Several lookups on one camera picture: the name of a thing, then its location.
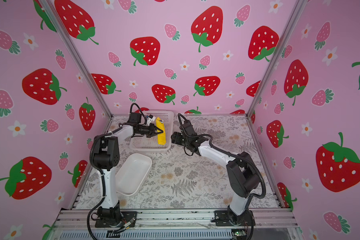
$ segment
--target strawberry wallpaper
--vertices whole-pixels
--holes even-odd
[[[257,104],[257,136],[305,239],[360,239],[360,1],[309,1]]]
[[[244,113],[295,0],[55,0],[113,113]]]
[[[0,1],[0,239],[46,239],[106,122],[39,2]]]

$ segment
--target yellow object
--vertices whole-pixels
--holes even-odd
[[[163,130],[163,133],[160,133],[157,135],[157,143],[160,145],[165,145],[165,143],[167,142],[165,140],[165,128],[164,128],[164,124],[162,122],[160,122],[161,119],[159,117],[156,118],[156,127],[160,128],[161,130]]]

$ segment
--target patterned table surface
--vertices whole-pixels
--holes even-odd
[[[213,136],[213,143],[232,152],[246,151],[262,173],[267,194],[264,199],[253,198],[250,208],[276,208],[268,178],[261,164],[252,135],[244,116],[187,115],[198,134]],[[128,117],[114,117],[110,130]],[[173,131],[179,132],[177,115]],[[125,159],[134,153],[129,148],[130,138],[119,142],[120,169]],[[233,196],[225,166],[196,154],[187,156],[183,147],[172,145],[167,152],[141,152],[152,159],[152,170],[142,189],[133,197],[118,194],[122,209],[208,209],[226,208]],[[261,186],[255,190],[261,194]],[[77,209],[91,209],[100,201],[100,181],[94,169],[82,191]]]

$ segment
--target white plastic tray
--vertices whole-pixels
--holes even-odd
[[[157,136],[148,137],[133,137],[129,144],[129,148],[135,151],[167,151],[171,147],[171,135],[173,131],[173,112],[161,110],[149,110],[143,112],[145,115],[153,115],[159,117],[164,122],[165,128],[165,145],[157,143]]]
[[[152,168],[152,159],[140,153],[131,154],[116,173],[116,191],[131,197],[142,188]]]

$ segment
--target perforated basket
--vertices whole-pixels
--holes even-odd
[[[133,137],[129,144],[130,149],[135,151],[167,151],[171,147],[171,135],[173,131],[173,112],[171,111],[160,111],[150,110],[144,111],[145,115],[153,115],[163,120],[165,128],[165,145],[159,145],[157,143],[157,136],[148,137]]]

